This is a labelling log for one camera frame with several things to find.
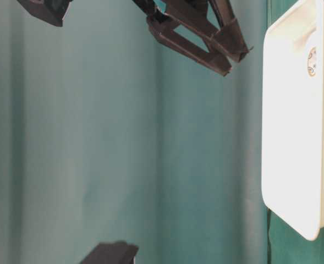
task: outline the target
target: black plastic part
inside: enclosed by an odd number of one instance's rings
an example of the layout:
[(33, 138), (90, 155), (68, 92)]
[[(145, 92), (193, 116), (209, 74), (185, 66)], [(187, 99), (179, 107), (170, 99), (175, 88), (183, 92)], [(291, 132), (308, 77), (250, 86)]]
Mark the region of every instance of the black plastic part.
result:
[(53, 26), (63, 26), (63, 19), (72, 0), (18, 0), (34, 17)]
[(139, 248), (120, 241), (98, 244), (80, 264), (133, 264)]
[[(227, 57), (240, 62), (249, 53), (229, 0), (163, 0), (167, 5), (165, 14), (153, 0), (133, 1), (147, 15), (150, 32), (159, 43), (223, 76), (232, 69)], [(219, 29), (207, 20), (208, 4)], [(202, 38), (208, 52), (176, 33), (179, 25)]]

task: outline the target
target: teal curtain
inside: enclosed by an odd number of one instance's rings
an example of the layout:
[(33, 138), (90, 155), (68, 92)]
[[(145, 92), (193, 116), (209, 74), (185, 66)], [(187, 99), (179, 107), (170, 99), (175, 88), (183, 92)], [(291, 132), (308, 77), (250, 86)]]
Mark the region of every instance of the teal curtain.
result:
[(232, 3), (254, 49), (223, 78), (160, 46), (132, 1), (74, 1), (62, 29), (0, 1), (0, 264), (121, 239), (136, 263), (267, 262), (267, 3)]
[[(268, 0), (268, 24), (274, 23), (296, 1)], [(324, 264), (324, 228), (315, 241), (307, 241), (274, 213), (270, 217), (271, 264)]]

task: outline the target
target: sticker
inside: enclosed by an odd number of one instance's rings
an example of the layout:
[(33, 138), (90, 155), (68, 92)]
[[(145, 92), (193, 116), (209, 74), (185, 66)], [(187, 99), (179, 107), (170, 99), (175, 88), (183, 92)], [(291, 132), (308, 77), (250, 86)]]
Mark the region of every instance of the sticker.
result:
[(316, 68), (317, 68), (317, 54), (316, 54), (316, 47), (311, 49), (309, 57), (307, 59), (307, 70), (311, 77), (316, 75)]

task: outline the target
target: green fabric backdrop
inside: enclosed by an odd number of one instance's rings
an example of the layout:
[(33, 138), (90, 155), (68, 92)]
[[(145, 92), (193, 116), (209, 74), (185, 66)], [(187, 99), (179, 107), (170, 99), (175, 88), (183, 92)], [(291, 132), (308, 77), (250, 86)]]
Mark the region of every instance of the green fabric backdrop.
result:
[(0, 264), (118, 239), (137, 263), (267, 262), (267, 4), (232, 3), (255, 48), (223, 78), (159, 46), (132, 1), (74, 1), (63, 29), (0, 1)]
[[(274, 23), (295, 2), (268, 0), (268, 24)], [(324, 228), (317, 240), (307, 241), (272, 213), (269, 235), (272, 264), (324, 264)]]

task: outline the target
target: white container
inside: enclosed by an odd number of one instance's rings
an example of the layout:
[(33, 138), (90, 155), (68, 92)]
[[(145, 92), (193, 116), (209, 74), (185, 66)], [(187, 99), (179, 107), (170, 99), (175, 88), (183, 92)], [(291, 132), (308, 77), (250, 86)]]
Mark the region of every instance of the white container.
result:
[(263, 52), (263, 199), (314, 240), (324, 227), (324, 0), (293, 5)]

